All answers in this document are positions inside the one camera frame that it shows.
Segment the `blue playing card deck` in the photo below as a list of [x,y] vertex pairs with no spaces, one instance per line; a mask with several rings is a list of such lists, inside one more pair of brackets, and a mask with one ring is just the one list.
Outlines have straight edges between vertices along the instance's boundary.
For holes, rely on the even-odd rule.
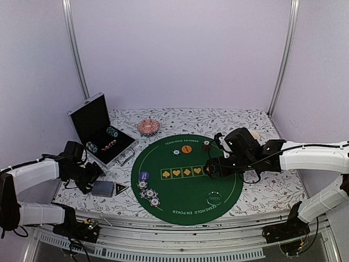
[[111,181],[95,181],[91,194],[97,197],[111,198],[114,191],[114,183]]

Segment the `red black 100 chip stack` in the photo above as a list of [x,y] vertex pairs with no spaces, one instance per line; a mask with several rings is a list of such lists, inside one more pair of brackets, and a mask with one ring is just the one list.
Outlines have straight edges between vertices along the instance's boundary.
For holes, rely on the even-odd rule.
[[211,146],[212,146],[212,144],[209,140],[205,140],[202,143],[202,149],[206,152],[208,152],[210,150]]

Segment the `aluminium poker chip case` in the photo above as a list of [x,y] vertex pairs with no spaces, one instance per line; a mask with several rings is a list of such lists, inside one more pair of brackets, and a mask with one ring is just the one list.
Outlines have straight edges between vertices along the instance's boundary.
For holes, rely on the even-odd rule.
[[[84,148],[86,149],[85,145],[89,141],[97,145],[96,154],[86,150],[104,168],[110,169],[115,164],[124,166],[135,156],[138,141],[112,125],[105,95],[102,92],[88,98],[82,104],[69,110],[67,114]],[[117,138],[106,133],[108,127],[118,130]],[[117,140],[116,144],[109,150],[102,151],[101,149],[112,140]]]

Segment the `red black chip row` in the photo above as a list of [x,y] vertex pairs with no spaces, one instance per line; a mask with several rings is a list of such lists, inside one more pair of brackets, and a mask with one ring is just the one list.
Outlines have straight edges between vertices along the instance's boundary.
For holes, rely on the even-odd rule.
[[107,151],[109,150],[111,147],[113,147],[116,144],[117,140],[112,140],[111,142],[109,142],[106,146],[104,146],[101,150],[102,151]]

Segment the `clear acrylic dealer button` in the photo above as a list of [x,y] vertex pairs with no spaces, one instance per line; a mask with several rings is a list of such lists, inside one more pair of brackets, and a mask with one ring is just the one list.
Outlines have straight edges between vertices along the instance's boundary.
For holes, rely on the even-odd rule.
[[207,194],[206,201],[209,205],[218,206],[222,203],[222,195],[217,191],[212,191]]

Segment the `orange big blind button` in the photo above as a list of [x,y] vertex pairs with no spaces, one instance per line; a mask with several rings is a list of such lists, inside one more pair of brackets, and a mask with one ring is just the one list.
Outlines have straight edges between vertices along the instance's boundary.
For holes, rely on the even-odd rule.
[[192,152],[192,147],[189,145],[184,145],[182,146],[181,151],[185,154],[190,154]]

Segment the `white blue poker chip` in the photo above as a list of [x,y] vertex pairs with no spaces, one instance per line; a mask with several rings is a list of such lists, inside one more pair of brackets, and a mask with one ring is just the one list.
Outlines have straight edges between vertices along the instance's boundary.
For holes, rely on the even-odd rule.
[[148,188],[140,192],[141,199],[153,199],[158,197],[158,192]]
[[146,190],[148,188],[148,182],[147,181],[138,181],[137,187],[140,190]]
[[161,204],[161,201],[159,198],[151,198],[149,204],[151,207],[158,207]]

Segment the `purple small blind button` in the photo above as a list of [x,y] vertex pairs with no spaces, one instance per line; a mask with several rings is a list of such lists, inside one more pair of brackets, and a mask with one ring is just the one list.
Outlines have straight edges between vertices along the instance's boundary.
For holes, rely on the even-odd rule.
[[139,173],[139,180],[140,181],[148,181],[150,178],[150,174],[146,171],[140,172]]

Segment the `blue 50 poker chip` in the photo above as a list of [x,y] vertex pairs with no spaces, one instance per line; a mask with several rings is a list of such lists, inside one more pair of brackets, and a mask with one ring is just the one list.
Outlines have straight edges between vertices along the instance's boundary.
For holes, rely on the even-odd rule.
[[174,156],[179,156],[181,154],[181,151],[180,150],[174,150],[173,151],[173,155]]

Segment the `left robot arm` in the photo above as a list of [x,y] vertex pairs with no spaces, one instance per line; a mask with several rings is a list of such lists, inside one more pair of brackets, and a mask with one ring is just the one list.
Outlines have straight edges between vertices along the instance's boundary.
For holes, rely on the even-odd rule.
[[58,155],[40,158],[1,170],[1,229],[13,231],[24,225],[53,224],[60,234],[77,236],[92,230],[87,222],[78,222],[74,208],[51,204],[58,182],[73,182],[83,194],[104,172],[96,162],[88,162],[83,146],[68,141]]

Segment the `right arm base controller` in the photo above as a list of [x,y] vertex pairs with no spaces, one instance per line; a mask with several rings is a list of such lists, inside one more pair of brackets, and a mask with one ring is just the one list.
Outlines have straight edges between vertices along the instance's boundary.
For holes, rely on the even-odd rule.
[[296,241],[285,242],[279,245],[281,252],[288,257],[297,256],[303,251],[309,233],[310,228],[307,225],[296,225],[289,222],[266,226],[262,229],[262,236],[267,243],[298,238]]

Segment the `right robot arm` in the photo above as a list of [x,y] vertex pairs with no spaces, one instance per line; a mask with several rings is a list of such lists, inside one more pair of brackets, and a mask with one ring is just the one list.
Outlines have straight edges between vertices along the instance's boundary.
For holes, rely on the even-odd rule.
[[238,128],[226,135],[217,133],[213,142],[223,155],[208,157],[204,172],[211,179],[248,170],[257,176],[297,170],[302,175],[333,177],[329,185],[293,205],[286,222],[266,227],[268,236],[293,238],[318,216],[348,201],[348,141],[322,144],[272,139],[261,145],[248,129]]

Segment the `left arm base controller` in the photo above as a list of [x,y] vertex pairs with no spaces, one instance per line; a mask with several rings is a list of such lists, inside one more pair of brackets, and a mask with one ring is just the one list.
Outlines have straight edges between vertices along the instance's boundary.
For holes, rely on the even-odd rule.
[[76,240],[97,243],[99,237],[99,223],[91,218],[78,222],[76,220],[64,221],[62,224],[53,226],[53,233]]

